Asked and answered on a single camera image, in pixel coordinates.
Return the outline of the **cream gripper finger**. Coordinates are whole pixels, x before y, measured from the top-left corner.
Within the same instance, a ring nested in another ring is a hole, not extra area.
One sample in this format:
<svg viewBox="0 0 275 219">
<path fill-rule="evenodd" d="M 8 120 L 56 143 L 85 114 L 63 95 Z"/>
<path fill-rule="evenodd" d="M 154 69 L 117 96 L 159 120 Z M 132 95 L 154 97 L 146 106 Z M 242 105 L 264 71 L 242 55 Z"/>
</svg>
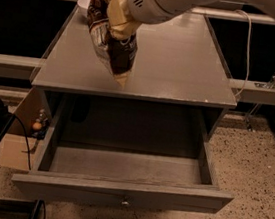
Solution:
<svg viewBox="0 0 275 219">
<path fill-rule="evenodd" d="M 133 18 L 127 2 L 127 0 L 111 0 L 107 8 L 110 33 L 119 40 L 130 38 L 142 25 Z"/>
</svg>

